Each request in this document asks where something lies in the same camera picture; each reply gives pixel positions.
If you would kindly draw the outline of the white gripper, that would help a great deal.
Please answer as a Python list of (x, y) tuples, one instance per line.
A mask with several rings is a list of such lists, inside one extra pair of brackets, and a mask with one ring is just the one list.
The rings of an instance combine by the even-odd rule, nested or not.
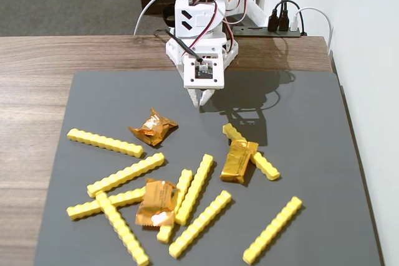
[[(171, 38), (166, 43), (166, 54), (180, 75), (221, 75), (238, 54), (238, 43), (226, 38), (205, 39), (188, 50), (185, 42)], [(195, 108), (203, 106), (215, 90), (202, 91), (200, 101), (196, 89), (187, 89)]]

